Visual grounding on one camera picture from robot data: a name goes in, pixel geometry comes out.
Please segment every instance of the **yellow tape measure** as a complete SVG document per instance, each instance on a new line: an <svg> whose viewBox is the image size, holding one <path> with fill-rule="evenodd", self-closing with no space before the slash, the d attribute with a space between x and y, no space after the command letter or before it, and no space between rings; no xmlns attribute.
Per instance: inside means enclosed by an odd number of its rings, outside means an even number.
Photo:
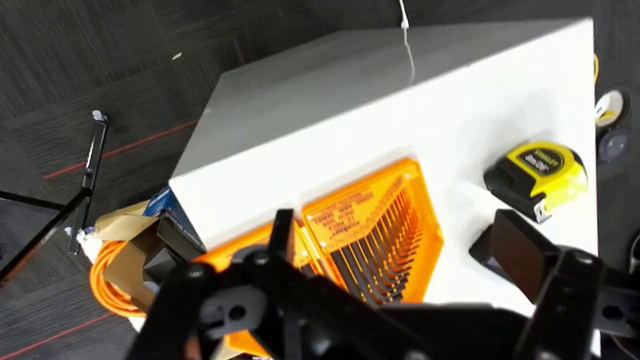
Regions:
<svg viewBox="0 0 640 360"><path fill-rule="evenodd" d="M586 190L581 155L556 142L531 142L510 149L484 172L487 188L535 222Z"/></svg>

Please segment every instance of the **black cable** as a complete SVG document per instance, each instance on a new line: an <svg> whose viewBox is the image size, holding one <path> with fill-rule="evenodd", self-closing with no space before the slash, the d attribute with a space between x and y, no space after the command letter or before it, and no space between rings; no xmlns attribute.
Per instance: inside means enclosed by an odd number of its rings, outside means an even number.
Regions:
<svg viewBox="0 0 640 360"><path fill-rule="evenodd" d="M612 336L612 340L621 347L621 352L625 352L629 357L640 360L640 349L639 347L635 347L632 343L626 343L625 338Z"/></svg>

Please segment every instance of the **black tool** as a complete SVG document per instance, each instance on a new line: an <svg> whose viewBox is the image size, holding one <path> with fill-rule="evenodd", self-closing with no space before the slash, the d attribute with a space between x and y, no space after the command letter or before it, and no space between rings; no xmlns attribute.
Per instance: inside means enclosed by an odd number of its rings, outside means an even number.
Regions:
<svg viewBox="0 0 640 360"><path fill-rule="evenodd" d="M495 224L468 251L483 266L514 281L533 302L560 255L544 234L513 209L499 209Z"/></svg>
<svg viewBox="0 0 640 360"><path fill-rule="evenodd" d="M371 308L322 275L291 264L293 209L281 209L266 250L217 274L208 264L174 269L131 357L182 357L199 338L211 357L230 332L249 330L273 357L591 357L592 332L640 340L639 279L596 255L558 247L529 319L490 305Z"/></svg>

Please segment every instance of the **small white object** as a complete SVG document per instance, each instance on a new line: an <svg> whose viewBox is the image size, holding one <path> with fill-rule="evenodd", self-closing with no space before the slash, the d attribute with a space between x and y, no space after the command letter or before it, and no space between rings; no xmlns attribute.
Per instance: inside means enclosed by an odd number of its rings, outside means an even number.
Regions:
<svg viewBox="0 0 640 360"><path fill-rule="evenodd" d="M67 236L75 236L75 227L73 225L64 225L64 234Z"/></svg>
<svg viewBox="0 0 640 360"><path fill-rule="evenodd" d="M618 90L607 92L596 104L596 126L615 123L625 108L625 96Z"/></svg>
<svg viewBox="0 0 640 360"><path fill-rule="evenodd" d="M107 114L100 112L100 110L93 110L93 116L94 116L96 122L105 122L107 120Z"/></svg>
<svg viewBox="0 0 640 360"><path fill-rule="evenodd" d="M558 355L554 355L553 352L540 349L537 353L537 360L560 360Z"/></svg>
<svg viewBox="0 0 640 360"><path fill-rule="evenodd" d="M398 4L400 4L400 15L403 15L400 27L403 27L403 30L409 30L411 24L409 24L409 15L406 15L405 0L398 0Z"/></svg>
<svg viewBox="0 0 640 360"><path fill-rule="evenodd" d="M102 250L102 238L98 238L96 232L84 232L84 229L81 229L79 236L76 236L76 241L82 245L84 255L87 255L91 261L96 261L96 260L98 260L98 254L100 254L100 250Z"/></svg>
<svg viewBox="0 0 640 360"><path fill-rule="evenodd" d="M425 352L420 349L409 349L405 360L429 360Z"/></svg>

